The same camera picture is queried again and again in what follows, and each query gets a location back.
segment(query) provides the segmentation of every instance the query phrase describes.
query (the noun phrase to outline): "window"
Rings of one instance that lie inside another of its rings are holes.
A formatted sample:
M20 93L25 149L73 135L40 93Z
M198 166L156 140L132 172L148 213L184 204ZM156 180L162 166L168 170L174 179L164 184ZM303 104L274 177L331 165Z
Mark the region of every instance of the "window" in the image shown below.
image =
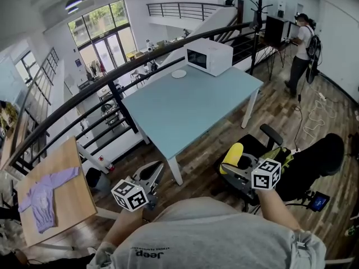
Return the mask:
M125 55L128 53L137 51L134 37L132 36L132 31L130 27L124 28L118 32L119 39L121 41L123 51Z
M114 2L110 4L114 22L116 27L122 26L128 23L128 17L125 7L125 2L123 0Z
M97 56L92 45L87 46L86 48L79 51L82 59L86 66L90 67L92 61L97 60Z
M29 79L29 74L27 73L27 70L24 66L24 64L22 63L22 61L19 61L16 65L15 65L17 71L19 72L21 78L23 79L23 81L28 84L30 79Z
M85 65L99 61L107 72L137 51L124 0L95 9L68 23Z
M84 15L91 39L114 28L114 22L108 5Z
M90 40L82 17L68 23L68 27L77 46L81 46Z
M39 70L39 65L36 63L32 52L27 52L20 61L15 65L17 71L22 77L23 81L29 86L31 81L36 76Z

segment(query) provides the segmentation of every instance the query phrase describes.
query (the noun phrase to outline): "trash bin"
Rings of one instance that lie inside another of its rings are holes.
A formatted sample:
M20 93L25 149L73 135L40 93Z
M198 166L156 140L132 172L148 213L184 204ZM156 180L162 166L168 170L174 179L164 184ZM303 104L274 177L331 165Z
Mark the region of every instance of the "trash bin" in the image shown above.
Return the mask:
M89 187L95 188L103 193L111 193L111 181L98 169L90 168L86 174Z

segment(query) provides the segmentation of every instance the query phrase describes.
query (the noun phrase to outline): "black pants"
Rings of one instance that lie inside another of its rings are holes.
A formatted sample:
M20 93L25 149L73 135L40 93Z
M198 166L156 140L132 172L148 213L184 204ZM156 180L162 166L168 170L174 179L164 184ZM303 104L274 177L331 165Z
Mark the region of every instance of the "black pants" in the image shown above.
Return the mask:
M293 64L291 68L291 79L288 82L289 87L291 88L291 93L293 95L297 94L298 82L303 76L304 72L307 70L309 62L309 60L303 60L296 56L293 59Z

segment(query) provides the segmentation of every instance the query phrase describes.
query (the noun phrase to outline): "chair armrest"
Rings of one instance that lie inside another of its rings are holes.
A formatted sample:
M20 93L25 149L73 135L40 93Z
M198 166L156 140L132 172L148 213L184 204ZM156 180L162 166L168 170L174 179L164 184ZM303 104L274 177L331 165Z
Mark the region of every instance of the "chair armrest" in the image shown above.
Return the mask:
M267 144L267 149L268 150L272 150L274 143L276 143L277 145L282 145L283 143L283 138L279 135L278 132L275 131L275 129L273 129L272 127L270 127L269 125L267 125L266 123L262 124L260 126L261 131L263 131L268 137L269 137L269 141Z

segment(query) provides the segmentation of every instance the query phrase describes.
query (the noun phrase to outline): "light blue table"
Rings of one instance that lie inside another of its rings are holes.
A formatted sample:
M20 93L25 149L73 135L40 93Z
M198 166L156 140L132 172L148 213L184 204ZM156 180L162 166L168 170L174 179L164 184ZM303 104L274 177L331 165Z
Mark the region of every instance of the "light blue table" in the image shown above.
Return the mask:
M185 77L165 75L123 100L144 140L149 142L148 136L165 156L179 185L176 155L250 97L245 128L263 84L234 67L218 77L191 66L181 69Z

